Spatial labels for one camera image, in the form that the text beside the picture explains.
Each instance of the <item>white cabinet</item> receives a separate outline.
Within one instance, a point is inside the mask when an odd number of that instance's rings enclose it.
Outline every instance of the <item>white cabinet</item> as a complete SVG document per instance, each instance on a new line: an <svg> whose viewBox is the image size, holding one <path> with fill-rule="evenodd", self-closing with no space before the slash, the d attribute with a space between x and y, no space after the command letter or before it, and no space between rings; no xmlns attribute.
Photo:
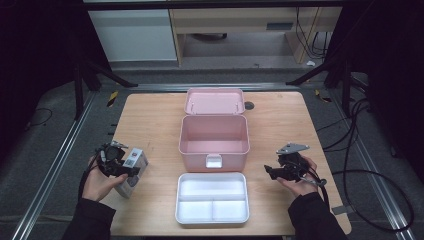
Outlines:
<svg viewBox="0 0 424 240"><path fill-rule="evenodd" d="M85 0L119 2L123 0ZM90 11L106 56L114 63L177 61L168 10Z"/></svg>

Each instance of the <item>black curtain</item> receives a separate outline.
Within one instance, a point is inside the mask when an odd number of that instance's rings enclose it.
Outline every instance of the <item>black curtain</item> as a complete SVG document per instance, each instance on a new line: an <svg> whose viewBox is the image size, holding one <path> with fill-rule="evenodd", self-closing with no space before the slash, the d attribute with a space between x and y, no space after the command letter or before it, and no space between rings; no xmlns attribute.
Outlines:
<svg viewBox="0 0 424 240"><path fill-rule="evenodd" d="M40 97L73 81L77 62L90 59L110 70L88 13L58 5L49 0L0 1L0 164ZM84 80L99 87L96 72L84 71Z"/></svg>
<svg viewBox="0 0 424 240"><path fill-rule="evenodd" d="M329 54L337 56L343 46L352 71L368 75L367 97L380 125L424 182L424 1L374 0L370 6L343 9ZM350 44L343 45L354 28ZM345 59L330 70L328 86L343 78Z"/></svg>

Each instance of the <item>black cable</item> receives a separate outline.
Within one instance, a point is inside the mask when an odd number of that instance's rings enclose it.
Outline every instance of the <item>black cable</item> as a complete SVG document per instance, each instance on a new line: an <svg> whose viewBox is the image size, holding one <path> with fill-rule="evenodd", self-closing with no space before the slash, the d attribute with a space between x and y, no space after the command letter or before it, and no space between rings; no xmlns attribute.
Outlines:
<svg viewBox="0 0 424 240"><path fill-rule="evenodd" d="M316 56L321 56L321 58L325 58L326 51L327 51L328 32L325 32L325 38L324 38L324 46L323 46L323 48L317 48L315 46L316 41L318 39L318 36L319 36L319 32L316 32L315 33L315 36L314 36L314 40L312 40L312 53L315 54Z"/></svg>
<svg viewBox="0 0 424 240"><path fill-rule="evenodd" d="M365 101L368 101L366 98L363 98L363 99L361 99L361 100L359 100L358 102L356 102L355 103L355 105L352 107L352 109L354 109L355 108L355 106L361 106L362 105L362 103L363 102L365 102ZM334 146L336 146L337 144L339 144L339 143L341 143L343 140L345 140L348 136L349 136L349 134L351 134L351 133L353 133L354 132L354 128L352 128L352 125L354 125L354 124L356 124L356 118L357 118L357 114L359 114L359 112L361 112L361 111L363 111L363 110L365 110L365 109L368 109L369 107L367 106L367 107L364 107L364 108L361 108L359 111L358 111L358 113L356 113L356 114L354 114L354 113L351 113L351 116L352 116L352 122L351 122L351 127L349 128L349 130L345 133L345 135L343 135L339 140L337 140L336 142L334 142L333 144L331 144L331 145L329 145L329 146L326 146L326 147L323 147L322 149L323 150L327 150L327 149L329 149L329 148L331 148L331 147L334 147Z"/></svg>
<svg viewBox="0 0 424 240"><path fill-rule="evenodd" d="M298 28L300 28L300 31L301 31L301 33L303 35L303 38L305 39L305 43L303 43L302 39L299 37ZM312 57L309 54L309 52L312 52L312 51L308 47L308 40L307 40L307 38L305 36L305 32L303 31L302 26L300 25L300 22L299 22L299 7L296 7L296 28L295 29L296 29L296 32L295 32L296 33L296 37L299 40L300 44L302 45L302 47L305 50L305 52L308 55L308 57L310 59L322 59L322 57L316 57L316 56Z"/></svg>
<svg viewBox="0 0 424 240"><path fill-rule="evenodd" d="M336 125L337 123L339 123L339 122L341 122L341 121L343 121L343 120L346 120L346 119L348 119L348 118L347 118L347 117L345 117L345 118L342 118L342 119L340 119L340 120L337 120L336 122L330 123L330 124L329 124L329 125L327 125L327 126L324 126L324 127L318 128L318 129L316 130L316 132L319 132L319 131L321 131L321 130L324 130L324 129L326 129L326 128L329 128L329 127L331 127L331 126L334 126L334 125Z"/></svg>
<svg viewBox="0 0 424 240"><path fill-rule="evenodd" d="M346 149L346 153L345 153L345 159L344 159L344 166L343 166L343 171L338 171L338 172L335 172L335 173L333 173L333 175L334 174L340 174L340 173L342 173L343 174L343 191L344 191L344 193L345 193L345 198L346 198L346 201L348 202L348 204L355 210L355 212L356 212L356 214L358 214L358 216L360 217L360 218L362 218L365 222L367 222L368 224L370 224L370 225L372 225L373 227L375 227L375 228L377 228L377 229L380 229L380 230L383 230L383 231L387 231L387 232L392 232L392 233L397 233L397 232L401 232L401 231L405 231L405 230L407 230L408 228L410 228L410 226L413 224L413 222L414 222L414 217L415 217L415 214L414 214L414 211L413 211L413 208L412 208L412 205L411 205L411 203L409 202L409 200L408 200L408 198L406 197L406 194L402 191L402 189L400 189L400 187L399 186L397 186L392 180L390 180L389 178L387 178L387 177L385 177L384 175L382 175L382 174L380 174L380 173L376 173L376 172L372 172L372 171L368 171L368 170L356 170L356 169L353 169L353 170L348 170L347 169L347 161L348 161L348 157L349 157L349 151L350 151L350 146L351 146L351 143L352 143L352 140L353 140L353 136L354 136L354 134L353 134L353 132L354 132L354 130L355 130L355 128L357 127L356 126L356 118L357 118L357 116L358 116L358 114L359 114L359 112L360 111L362 111L363 109L361 109L361 104L362 103L359 103L359 101L357 102L357 103L355 103L355 105L352 107L352 123L351 123L351 128L353 129L352 131L351 131L351 135L350 135L350 137L349 137L349 141L348 141L348 148ZM377 224L375 224L375 223L372 223L370 220L368 220L363 214L361 214L356 208L355 208L355 206L353 205L353 203L352 203L352 201L350 200L350 197L349 197L349 194L348 194L348 192L347 192L347 181L346 181L346 175L347 175L347 173L349 173L349 172L366 172L366 173L370 173L370 174L375 174L375 175L378 175L378 176L380 176L380 177L383 177L384 179L386 179L387 181L389 181L393 186L395 186L395 188L398 190L398 191L400 191L401 193L402 193L402 196L405 198L405 200L406 200L406 202L407 202L407 205L408 205L408 208L409 208L409 211L410 211L410 214L411 214L411 216L410 216L410 221L409 221L409 223L405 226L405 227L402 227L402 228L398 228L398 229L391 229L391 228L385 228L385 227L382 227L382 226L380 226L380 225L377 225Z"/></svg>
<svg viewBox="0 0 424 240"><path fill-rule="evenodd" d="M410 219L409 219L408 224L405 227L402 227L402 228L399 228L399 229L391 229L391 228L381 227L380 225L377 225L377 224L371 222L370 220L368 220L362 213L360 213L354 207L354 205L352 204L351 200L349 199L349 197L347 195L347 191L345 190L346 200L348 201L349 205L352 206L352 208L355 210L355 213L358 214L358 216L360 218L362 218L368 224L370 224L370 225L372 225L372 226L374 226L378 229L381 229L383 231L388 231L388 232L402 232L402 231L405 231L412 226L414 219L415 219L415 213L414 213L414 209L412 207L412 204L409 201L406 193L393 180L384 176L383 174L373 172L373 171L369 171L369 170L364 170L364 169L349 169L349 170L343 170L343 171L336 171L336 172L333 172L332 174L337 175L337 174L346 174L346 173L368 173L368 174L373 174L373 175L377 175L379 177L382 177L383 179L388 181L394 188L396 188L396 190L398 190L401 193L401 196L405 199L405 202L408 205L408 210L410 212Z"/></svg>
<svg viewBox="0 0 424 240"><path fill-rule="evenodd" d="M328 209L330 209L330 200L328 199L328 193L327 193L327 189L325 189L325 184L327 183L327 180L325 179L320 179L318 176L318 173L315 171L315 169L312 169L313 172L311 172L309 169L307 170L307 172L315 179L315 181L318 183L318 187L321 189L322 192L322 196L324 198L324 203L327 206Z"/></svg>
<svg viewBox="0 0 424 240"><path fill-rule="evenodd" d="M50 120L50 118L53 116L53 111L52 111L52 110L50 110L50 109L48 109L48 108L37 108L35 111L40 111L40 110L48 111L48 112L49 112L49 116L48 116L48 117L47 117L47 119L46 119L46 120L44 120L44 121L41 121L41 122L39 122L39 123L33 123L33 124L30 124L30 125L29 125L30 127L34 127L34 126L42 125L42 124L44 124L44 123L48 122L48 121Z"/></svg>
<svg viewBox="0 0 424 240"><path fill-rule="evenodd" d="M359 136L359 134L356 134L355 140L353 140L352 144L349 145L349 146L346 146L344 148L339 148L339 149L324 150L324 152L327 152L327 153L328 152L340 152L340 151L346 150L348 147L353 146L353 144L358 140L358 136Z"/></svg>

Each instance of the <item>wooden table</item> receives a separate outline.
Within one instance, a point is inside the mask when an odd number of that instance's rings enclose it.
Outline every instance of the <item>wooden table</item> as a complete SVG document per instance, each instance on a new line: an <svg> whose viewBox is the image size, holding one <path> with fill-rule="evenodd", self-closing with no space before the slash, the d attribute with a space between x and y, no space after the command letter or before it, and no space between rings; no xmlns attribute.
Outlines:
<svg viewBox="0 0 424 240"><path fill-rule="evenodd" d="M341 199L322 151L303 97L297 92L245 92L250 152L242 172L247 180L250 218L241 227L186 228L175 219L178 177L186 172L178 150L185 93L133 94L125 104L114 139L145 151L150 165L130 199L115 190L102 201L116 209L113 235L125 236L224 236L294 235L287 209L292 194L270 179L264 164L279 167L276 150L288 142L306 144L302 152L318 165L327 179L331 207ZM346 214L336 216L345 233L351 231Z"/></svg>

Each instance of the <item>gray floor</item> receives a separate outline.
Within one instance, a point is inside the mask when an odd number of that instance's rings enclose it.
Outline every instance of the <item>gray floor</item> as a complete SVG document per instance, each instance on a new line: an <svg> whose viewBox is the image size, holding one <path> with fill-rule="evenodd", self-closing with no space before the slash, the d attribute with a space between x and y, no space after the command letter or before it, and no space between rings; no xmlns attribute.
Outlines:
<svg viewBox="0 0 424 240"><path fill-rule="evenodd" d="M289 55L284 38L282 38L282 42L279 42L281 39L274 35L257 38L259 36L251 34L228 35L226 40L219 40L219 43L217 41L205 42L204 39L199 40L193 37L187 42L186 58L180 68L163 68L159 69L160 71L157 71L158 69L117 70L116 73L124 79L140 83L142 86L143 84L157 83L163 86L175 83L234 83L240 85L244 83L272 83L280 86L311 69L306 64L294 63L293 58ZM248 39L254 39L256 43L258 41L269 41L269 43L263 44L261 50L258 50L253 47L255 43L249 43ZM232 41L245 41L243 43L245 49L252 51L243 52L242 49L234 49L234 47L226 45L227 42L230 45L233 44ZM280 89L280 91L299 91L303 94L316 129L328 126L343 118L337 104L340 89L324 89L322 79L323 76L320 75L301 88ZM41 216L72 215L77 200L79 179L88 156L93 154L94 149L99 144L112 139L114 131L112 124L118 123L126 96L131 93L146 91L142 88L137 90L124 89L104 77L102 77L102 83L103 86L99 92L85 91L86 99L94 96L91 109L75 142L72 143L72 148L65 158L66 161L61 168L59 177L42 206ZM315 88L321 90L322 97L329 97L333 101L326 102L318 98L314 92ZM115 90L119 90L115 103L112 107L106 107L110 93ZM355 101L364 97L363 93L356 89L352 89L352 96ZM0 239L12 238L19 219L22 219L22 215L30 207L34 196L48 174L50 166L60 152L68 131L74 124L73 84L66 84L49 91L43 96L38 107L50 109L52 111L51 118L49 118L50 112L47 110L36 112L31 121L32 124L35 125L46 119L48 121L45 124L32 126L24 133L20 143L16 145L13 153L8 157L9 164L0 170L0 219L2 220L0 222ZM349 239L424 239L424 211L422 210L423 201L421 199L424 196L423 184L418 180L405 159L391 156L391 146L381 132L372 111L361 112L357 125L360 140L376 168L395 181L413 204L415 222L410 231L413 237L408 238L405 235L378 230L352 213L349 215L352 224L352 232L348 235ZM345 122L340 121L329 128L318 131L318 136L322 146L325 147L337 141L346 131ZM345 146L346 141L332 149L340 149ZM348 158L348 169L363 168L362 154L355 146L353 147ZM342 170L345 151L326 152L326 157L332 171ZM335 180L342 198L345 200L341 176L335 176ZM349 196L356 209L373 223L390 227L390 221L387 217L389 213L382 207L381 200L375 193L379 189L375 188L371 184L372 182L373 180L367 175L349 174L347 178ZM393 194L392 197L397 202L400 211L408 220L409 212L405 206L405 201L395 189L390 186L388 188ZM67 222L40 219L33 226L28 239L60 239L66 226ZM140 238L114 237L113 239Z"/></svg>

